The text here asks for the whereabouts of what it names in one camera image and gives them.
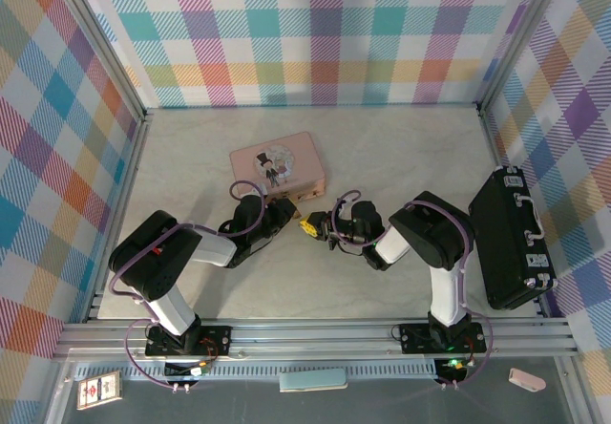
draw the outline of white floor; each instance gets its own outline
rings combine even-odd
[[[301,131],[313,136],[327,172],[327,194],[300,203],[302,214],[330,209],[351,188],[374,201],[383,219],[423,190],[466,210],[495,167],[475,110],[466,107],[158,110],[122,237],[157,209],[218,227],[236,206],[227,195],[229,153]],[[202,318],[426,317],[431,302],[429,271],[416,254],[375,271],[361,257],[328,251],[296,221],[236,269],[190,264],[179,288]],[[535,314],[532,304],[488,307],[476,253],[467,289],[474,310]],[[130,299],[104,295],[99,317],[139,315]]]

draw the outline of plaid wall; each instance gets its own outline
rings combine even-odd
[[[0,423],[30,423],[136,121],[63,0],[0,0]]]
[[[479,86],[479,90],[477,92],[477,97],[476,97],[477,101],[480,101],[483,98],[484,94],[486,93],[486,90],[488,89],[490,85],[490,81],[492,80],[493,76],[495,75],[496,69],[498,68],[499,63],[503,59],[503,56],[505,56],[505,53],[507,53],[507,50],[509,49],[511,42],[514,40],[514,35],[516,33],[516,30],[522,24],[524,14],[532,1],[533,0],[520,0],[519,5],[517,6],[517,9],[516,9],[516,13],[514,13],[511,23],[509,24],[509,26],[507,27],[507,30],[503,34],[503,37],[500,43],[496,47],[495,56],[493,57],[493,60],[490,62],[490,65],[488,66],[488,69],[486,70],[486,73],[484,74],[484,79],[481,82],[481,85]]]
[[[163,107],[471,102],[519,4],[89,1],[145,103]]]
[[[554,0],[493,107],[524,169],[594,393],[611,422],[611,0]]]

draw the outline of briefcase handle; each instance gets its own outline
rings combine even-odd
[[[535,222],[537,223],[539,232],[535,234],[530,230],[524,230],[526,244],[528,244],[529,247],[532,247],[533,245],[535,245],[535,240],[542,240],[543,238],[545,238],[545,231],[543,230],[543,223],[541,223],[541,217],[538,215],[537,207],[535,206],[535,201],[531,197],[520,195],[519,193],[514,193],[514,199],[516,200],[517,207],[522,207],[523,201],[528,201],[533,206],[533,217],[535,218]]]

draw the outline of table surface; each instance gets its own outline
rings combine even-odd
[[[542,378],[546,388],[532,393],[511,384],[511,368]],[[77,411],[76,383],[64,424],[227,424],[421,423],[571,424],[553,358],[492,359],[473,383],[444,392],[430,379],[348,381],[346,389],[280,393],[278,380],[217,380],[198,384],[188,395],[171,394],[148,381],[123,381],[123,399]]]
[[[423,190],[466,210],[495,168],[474,109],[451,106],[241,108],[154,111],[121,238],[157,209],[180,221],[218,227],[233,216],[229,154],[308,131],[327,175],[327,193],[298,204],[303,215],[329,210],[358,188],[386,219]],[[308,237],[292,221],[260,253],[235,269],[190,263],[178,281],[202,318],[425,317],[431,304],[427,265],[409,253],[386,272]],[[531,317],[535,305],[494,311],[473,253],[466,287],[473,310]],[[105,292],[100,318],[145,315],[130,299]]]

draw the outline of light blue object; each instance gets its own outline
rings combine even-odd
[[[280,392],[328,391],[347,387],[344,369],[280,373]]]

